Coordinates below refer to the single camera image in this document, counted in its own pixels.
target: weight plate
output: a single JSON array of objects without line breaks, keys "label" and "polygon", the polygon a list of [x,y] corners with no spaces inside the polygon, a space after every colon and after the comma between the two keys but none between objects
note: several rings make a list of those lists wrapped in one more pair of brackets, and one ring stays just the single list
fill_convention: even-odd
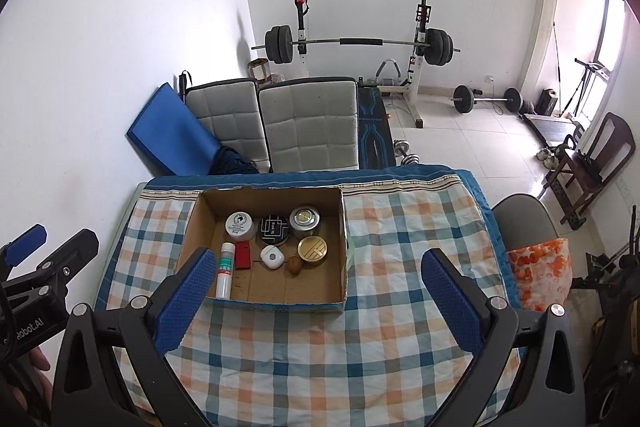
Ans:
[{"label": "weight plate", "polygon": [[280,26],[278,32],[278,51],[283,64],[293,62],[293,39],[291,38],[291,28],[289,26]]},{"label": "weight plate", "polygon": [[442,60],[442,34],[440,30],[429,28],[426,40],[429,47],[424,51],[424,60],[427,61],[427,64],[437,66]]},{"label": "weight plate", "polygon": [[504,98],[507,101],[504,103],[504,107],[511,112],[518,112],[522,107],[522,95],[520,91],[515,87],[510,87],[504,92]]},{"label": "weight plate", "polygon": [[394,142],[394,155],[396,158],[400,156],[406,156],[409,154],[409,142],[406,140],[395,140]]},{"label": "weight plate", "polygon": [[273,33],[268,30],[264,34],[264,50],[267,52],[267,58],[273,62]]},{"label": "weight plate", "polygon": [[447,59],[447,64],[449,64],[453,58],[453,39],[451,35],[447,35],[447,39],[449,39],[449,58]]},{"label": "weight plate", "polygon": [[282,26],[274,26],[271,29],[271,31],[273,31],[273,34],[275,35],[273,45],[275,59],[273,62],[275,62],[276,64],[282,63],[282,57],[280,56],[280,28],[282,28]]},{"label": "weight plate", "polygon": [[278,51],[278,29],[279,26],[274,26],[264,36],[264,45],[267,51],[267,58],[276,64],[281,64],[280,52]]},{"label": "weight plate", "polygon": [[449,36],[444,30],[439,30],[442,35],[442,58],[438,62],[439,66],[444,66],[449,60],[449,52],[451,51],[451,44],[449,42]]},{"label": "weight plate", "polygon": [[533,102],[531,102],[530,100],[523,100],[522,101],[522,107],[519,110],[520,114],[535,114],[535,111],[533,109]]},{"label": "weight plate", "polygon": [[420,157],[417,154],[410,154],[402,158],[400,165],[417,165],[420,163]]},{"label": "weight plate", "polygon": [[453,105],[462,114],[470,112],[474,108],[474,92],[466,86],[458,86],[453,92]]}]

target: window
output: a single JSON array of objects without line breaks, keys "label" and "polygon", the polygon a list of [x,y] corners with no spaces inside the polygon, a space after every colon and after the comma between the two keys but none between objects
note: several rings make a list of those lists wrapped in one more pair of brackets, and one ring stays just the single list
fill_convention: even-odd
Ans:
[{"label": "window", "polygon": [[594,61],[601,63],[609,73],[616,67],[624,28],[625,2],[605,0],[604,18]]},{"label": "window", "polygon": [[625,29],[624,0],[605,0],[604,14],[598,46],[593,62],[602,66],[601,73],[591,73],[587,80],[586,93],[578,104],[577,120],[587,128],[596,115],[607,90],[611,71],[616,67]]}]

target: gray chair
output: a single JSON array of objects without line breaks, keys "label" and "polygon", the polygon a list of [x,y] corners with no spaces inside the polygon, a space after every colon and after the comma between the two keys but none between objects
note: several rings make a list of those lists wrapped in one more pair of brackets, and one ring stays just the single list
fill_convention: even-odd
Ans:
[{"label": "gray chair", "polygon": [[269,171],[254,79],[234,78],[190,87],[184,103],[222,145],[253,161],[258,171]]},{"label": "gray chair", "polygon": [[559,237],[545,205],[530,194],[512,194],[492,208],[507,251]]},{"label": "gray chair", "polygon": [[350,77],[301,78],[260,88],[273,172],[358,169],[358,100]]}]

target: shoe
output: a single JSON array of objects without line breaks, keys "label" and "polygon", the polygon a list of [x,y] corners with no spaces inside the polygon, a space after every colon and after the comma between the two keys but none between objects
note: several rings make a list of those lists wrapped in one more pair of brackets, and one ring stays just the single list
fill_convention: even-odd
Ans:
[{"label": "shoe", "polygon": [[549,169],[550,171],[556,170],[559,165],[558,158],[551,155],[545,160],[544,164],[546,169]]},{"label": "shoe", "polygon": [[536,158],[538,158],[541,162],[543,162],[544,160],[546,160],[547,158],[549,158],[551,154],[551,151],[549,149],[542,149],[538,152],[538,154],[536,154]]}]

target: wooden chair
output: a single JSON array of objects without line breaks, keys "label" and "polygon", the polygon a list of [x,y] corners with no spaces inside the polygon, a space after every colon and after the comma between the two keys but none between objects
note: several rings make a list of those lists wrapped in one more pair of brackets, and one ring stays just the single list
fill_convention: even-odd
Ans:
[{"label": "wooden chair", "polygon": [[582,194],[575,202],[575,204],[571,207],[571,209],[565,211],[564,217],[560,220],[561,224],[565,223],[569,216],[571,216],[578,209],[580,209],[578,211],[580,215],[584,214],[589,205],[593,203],[593,200],[596,198],[596,196],[603,190],[604,187],[607,186],[607,184],[609,184],[610,181],[615,179],[620,170],[631,159],[631,156],[633,156],[634,152],[636,151],[636,141],[634,140],[634,136],[631,133],[631,129],[629,128],[626,121],[619,116],[608,112],[605,115],[600,128],[598,129],[598,133],[596,134],[595,140],[589,148],[587,156],[589,158],[592,157],[591,155],[593,154],[594,150],[596,150],[596,147],[600,144],[602,131],[609,122],[613,124],[613,131],[609,139],[607,139],[606,143],[604,143],[602,149],[600,149],[600,152],[594,159],[596,171],[598,173],[601,173],[609,164],[609,162],[618,155],[625,144],[628,144],[630,149],[604,180],[599,176],[594,176],[594,174],[592,173],[593,171],[584,164],[584,160],[582,160],[579,153],[572,150],[564,150],[561,157],[558,158],[558,168],[553,172],[551,177],[547,175],[547,181],[542,187],[542,192],[540,192],[538,199],[540,199],[544,195],[549,185],[551,185],[551,183],[555,181],[560,172],[571,174],[571,179],[569,179],[565,187],[568,187],[574,182],[574,180],[577,180],[582,190]]}]

